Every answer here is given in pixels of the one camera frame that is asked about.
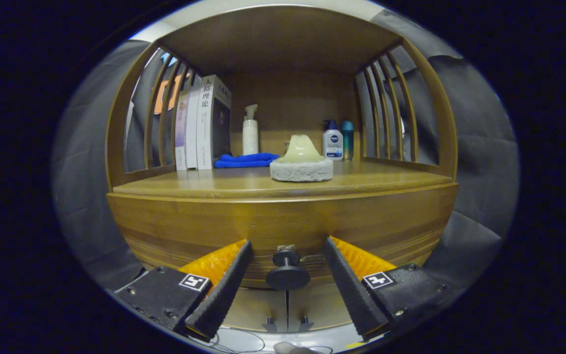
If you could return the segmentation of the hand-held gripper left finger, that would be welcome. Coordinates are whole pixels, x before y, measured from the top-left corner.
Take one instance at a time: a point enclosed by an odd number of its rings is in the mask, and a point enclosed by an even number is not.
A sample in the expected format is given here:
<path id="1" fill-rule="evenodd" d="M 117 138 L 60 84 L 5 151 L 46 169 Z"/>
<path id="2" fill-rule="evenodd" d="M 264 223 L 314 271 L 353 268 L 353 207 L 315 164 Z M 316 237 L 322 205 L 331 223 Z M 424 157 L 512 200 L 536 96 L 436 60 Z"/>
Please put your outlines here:
<path id="1" fill-rule="evenodd" d="M 252 258 L 249 240 L 239 240 L 179 269 L 146 271 L 116 296 L 149 320 L 208 342 L 226 318 Z"/>

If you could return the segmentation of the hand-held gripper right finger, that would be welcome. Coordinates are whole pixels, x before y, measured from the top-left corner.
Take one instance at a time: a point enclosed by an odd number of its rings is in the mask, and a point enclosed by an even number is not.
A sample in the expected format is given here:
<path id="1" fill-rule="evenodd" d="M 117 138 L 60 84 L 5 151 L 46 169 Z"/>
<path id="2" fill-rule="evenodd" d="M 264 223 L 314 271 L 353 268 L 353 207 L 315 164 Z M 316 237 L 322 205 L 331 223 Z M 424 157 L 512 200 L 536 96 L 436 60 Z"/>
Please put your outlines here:
<path id="1" fill-rule="evenodd" d="M 396 266 L 330 236 L 324 257 L 357 333 L 403 332 L 449 305 L 456 289 L 417 264 Z"/>

